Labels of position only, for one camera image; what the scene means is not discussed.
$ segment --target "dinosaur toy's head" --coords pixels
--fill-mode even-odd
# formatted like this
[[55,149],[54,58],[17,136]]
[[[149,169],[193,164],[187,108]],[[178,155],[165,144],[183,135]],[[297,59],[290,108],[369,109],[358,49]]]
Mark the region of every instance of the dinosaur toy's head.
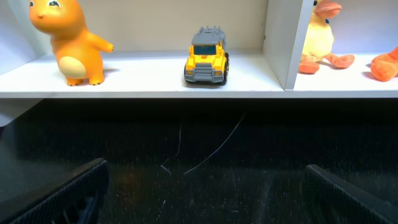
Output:
[[29,0],[30,21],[46,34],[71,33],[86,26],[78,0]]
[[322,19],[330,19],[337,16],[343,7],[331,0],[314,0],[312,14]]

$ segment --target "dinosaur toy's eye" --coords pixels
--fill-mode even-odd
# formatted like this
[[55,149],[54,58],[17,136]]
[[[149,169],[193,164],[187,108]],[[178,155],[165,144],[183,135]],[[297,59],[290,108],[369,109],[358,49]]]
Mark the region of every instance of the dinosaur toy's eye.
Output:
[[61,7],[60,3],[57,0],[50,0],[49,6],[58,6]]

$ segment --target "black ribbed object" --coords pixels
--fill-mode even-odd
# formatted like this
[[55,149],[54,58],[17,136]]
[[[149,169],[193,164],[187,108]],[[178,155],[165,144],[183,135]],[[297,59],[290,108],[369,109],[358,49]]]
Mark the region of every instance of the black ribbed object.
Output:
[[338,176],[306,166],[303,197],[314,223],[398,223],[398,209]]
[[95,159],[56,182],[0,203],[0,224],[96,223],[108,186],[108,163]]

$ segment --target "toy truck front bumper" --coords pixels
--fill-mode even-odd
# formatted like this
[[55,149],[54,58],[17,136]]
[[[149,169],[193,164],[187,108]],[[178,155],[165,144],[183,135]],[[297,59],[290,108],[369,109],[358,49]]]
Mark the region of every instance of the toy truck front bumper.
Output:
[[185,72],[184,78],[188,82],[212,82],[218,83],[224,81],[224,75],[216,75],[215,69],[210,63],[197,63],[192,70],[192,74]]

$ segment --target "plush toy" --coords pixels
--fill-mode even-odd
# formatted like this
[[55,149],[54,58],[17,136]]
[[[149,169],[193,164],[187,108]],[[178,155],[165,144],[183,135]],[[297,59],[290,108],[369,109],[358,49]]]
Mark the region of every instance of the plush toy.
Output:
[[51,35],[52,52],[70,86],[88,78],[90,85],[104,81],[100,51],[110,53],[113,45],[88,31],[78,0],[31,0],[30,21]]
[[398,75],[398,47],[373,59],[371,71],[378,80],[386,82]]
[[316,73],[320,66],[317,62],[327,59],[336,68],[348,68],[354,62],[354,55],[337,57],[331,53],[335,38],[329,26],[329,20],[337,16],[342,6],[330,0],[313,2],[310,24],[305,37],[303,53],[298,71]]

